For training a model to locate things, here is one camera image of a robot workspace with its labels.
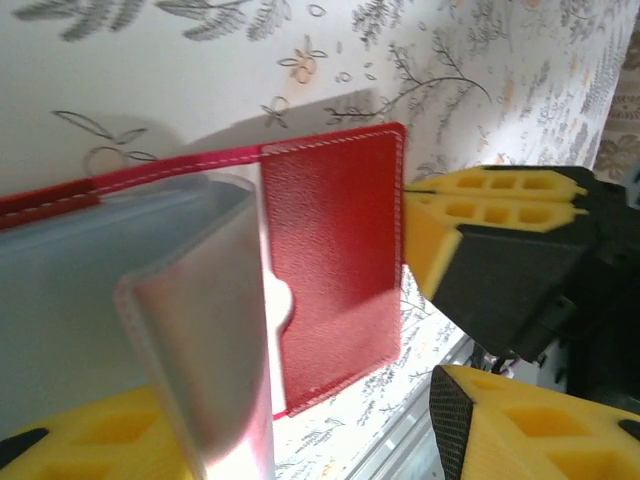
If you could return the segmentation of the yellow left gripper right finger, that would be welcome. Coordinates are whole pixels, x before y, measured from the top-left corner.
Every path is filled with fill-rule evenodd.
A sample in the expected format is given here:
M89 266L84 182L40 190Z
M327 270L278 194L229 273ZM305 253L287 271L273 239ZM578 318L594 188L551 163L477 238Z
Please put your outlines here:
M447 479L636 479L636 414L467 366L438 365L429 411Z

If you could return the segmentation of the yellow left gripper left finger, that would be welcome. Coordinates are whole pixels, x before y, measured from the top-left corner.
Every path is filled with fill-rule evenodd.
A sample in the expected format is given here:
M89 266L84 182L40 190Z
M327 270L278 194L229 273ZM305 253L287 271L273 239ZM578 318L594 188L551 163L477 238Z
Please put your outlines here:
M3 479L191 479L149 386L51 415L1 441Z

